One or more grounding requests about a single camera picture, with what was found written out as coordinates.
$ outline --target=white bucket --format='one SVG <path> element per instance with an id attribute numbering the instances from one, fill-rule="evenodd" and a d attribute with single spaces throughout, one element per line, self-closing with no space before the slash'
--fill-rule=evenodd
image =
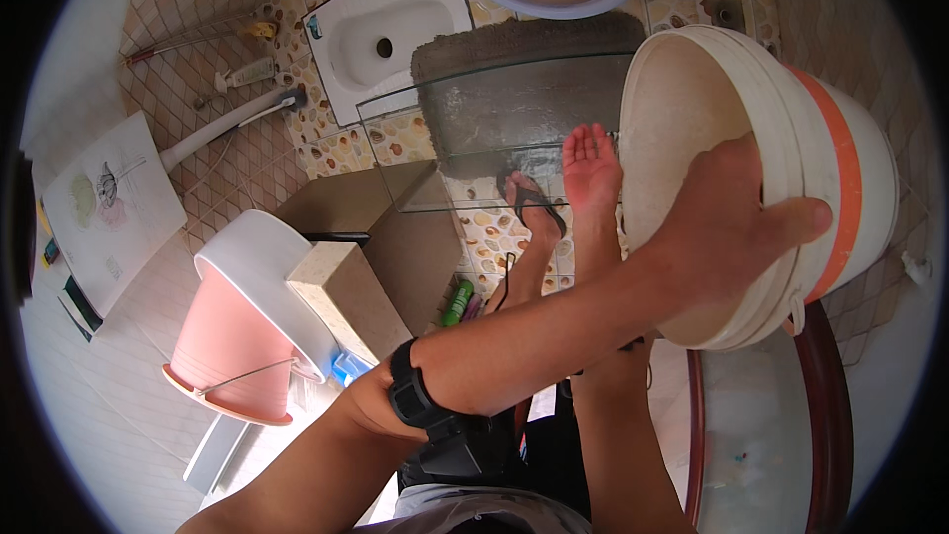
<path id="1" fill-rule="evenodd" d="M 870 267 L 893 231 L 896 164 L 869 113 L 742 34 L 690 25 L 651 36 L 626 76 L 620 159 L 630 248 L 656 232 L 699 152 L 748 131 L 761 158 L 764 205 L 820 198 L 833 225 L 782 256 L 743 296 L 659 327 L 684 347 L 747 346 L 789 316 L 799 334 L 804 304 Z"/>

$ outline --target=gray bath mat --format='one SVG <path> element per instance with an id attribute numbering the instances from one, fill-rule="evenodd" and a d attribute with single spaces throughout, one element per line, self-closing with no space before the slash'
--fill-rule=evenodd
<path id="1" fill-rule="evenodd" d="M 559 173 L 559 144 L 575 125 L 617 129 L 626 70 L 645 39 L 638 19 L 610 12 L 509 19 L 420 46 L 412 77 L 416 84 L 433 81 L 419 88 L 419 102 L 442 173 Z M 572 57 L 590 54 L 601 55 Z M 480 72 L 461 75 L 469 71 Z"/>

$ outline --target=black cable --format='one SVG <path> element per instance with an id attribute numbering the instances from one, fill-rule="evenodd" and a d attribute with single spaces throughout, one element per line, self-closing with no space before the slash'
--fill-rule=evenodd
<path id="1" fill-rule="evenodd" d="M 508 293 L 511 292 L 511 279 L 508 278 L 508 269 L 513 267 L 515 262 L 517 262 L 517 256 L 513 252 L 508 252 L 504 255 L 504 295 L 501 296 L 501 301 L 498 302 L 497 307 L 494 308 L 495 312 L 501 311 L 504 300 L 508 298 Z"/>

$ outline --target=hand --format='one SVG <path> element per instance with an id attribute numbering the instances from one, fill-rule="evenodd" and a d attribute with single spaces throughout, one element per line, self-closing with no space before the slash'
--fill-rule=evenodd
<path id="1" fill-rule="evenodd" d="M 761 161 L 752 133 L 700 153 L 676 201 L 644 247 L 658 253 L 671 288 L 696 305 L 740 295 L 790 248 L 816 240 L 832 221 L 817 198 L 762 208 Z"/>
<path id="2" fill-rule="evenodd" d="M 623 184 L 623 169 L 613 141 L 603 126 L 586 124 L 563 141 L 563 189 L 574 215 L 602 212 L 613 215 Z"/>

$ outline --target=sketchbook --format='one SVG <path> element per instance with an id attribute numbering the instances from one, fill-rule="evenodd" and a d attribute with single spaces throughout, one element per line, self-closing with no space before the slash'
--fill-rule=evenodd
<path id="1" fill-rule="evenodd" d="M 43 193 L 53 238 L 100 317 L 187 221 L 138 112 L 73 161 Z"/>

